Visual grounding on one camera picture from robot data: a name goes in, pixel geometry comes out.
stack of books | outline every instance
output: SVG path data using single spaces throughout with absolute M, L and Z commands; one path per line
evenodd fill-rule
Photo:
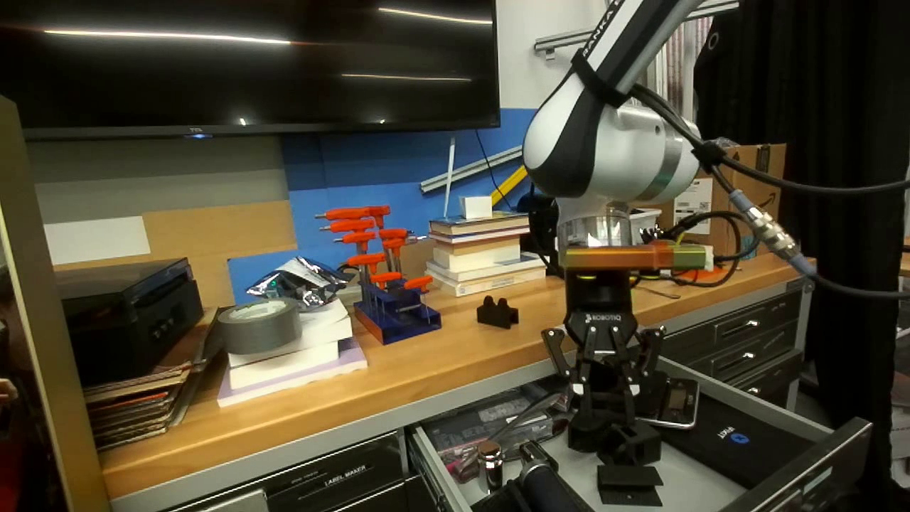
M 208 333 L 208 323 L 197 323 L 146 376 L 83 390 L 97 450 L 163 436 L 183 422 L 214 359 Z
M 232 407 L 288 387 L 343 376 L 367 368 L 365 349 L 353 338 L 340 298 L 326 308 L 298 313 L 301 335 L 293 345 L 264 353 L 228 353 L 228 372 L 218 387 L 218 407 Z
M 528 232 L 525 214 L 498 211 L 488 220 L 433 220 L 426 274 L 451 295 L 545 278 L 539 255 L 521 251 L 522 232 Z

gray drawer cabinet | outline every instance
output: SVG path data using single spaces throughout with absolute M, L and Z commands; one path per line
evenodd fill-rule
M 797 404 L 811 284 L 797 278 L 667 323 L 663 356 L 783 407 Z

blue wall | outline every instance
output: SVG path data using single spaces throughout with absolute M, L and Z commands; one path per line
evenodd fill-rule
M 521 147 L 528 109 L 510 109 L 498 129 L 480 131 L 411 131 L 411 134 L 308 134 L 284 136 L 281 158 L 288 173 L 288 200 L 293 211 L 295 244 L 291 254 L 264 254 L 228 262 L 232 298 L 247 301 L 245 288 L 271 274 L 291 255 L 308 255 L 326 267 L 338 267 L 353 255 L 350 244 L 338 244 L 325 231 L 325 211 L 355 205 L 389 205 L 389 227 L 426 232 L 429 220 L 444 217 L 444 187 L 420 193 L 420 183 L 446 173 L 448 140 L 454 136 L 454 167 L 487 158 L 493 154 Z M 488 173 L 474 173 L 451 185 L 448 217 L 460 217 L 460 195 L 487 195 L 504 183 L 521 158 L 504 161 Z M 528 183 L 511 190 L 498 208 L 514 208 Z

monitor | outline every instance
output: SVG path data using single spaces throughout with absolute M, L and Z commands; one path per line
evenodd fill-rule
M 0 0 L 29 140 L 493 129 L 495 0 Z

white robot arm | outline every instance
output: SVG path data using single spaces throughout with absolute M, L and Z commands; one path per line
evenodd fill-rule
M 696 173 L 690 146 L 655 110 L 626 102 L 667 35 L 699 0 L 609 0 L 571 70 L 534 114 L 522 161 L 551 195 L 663 201 Z

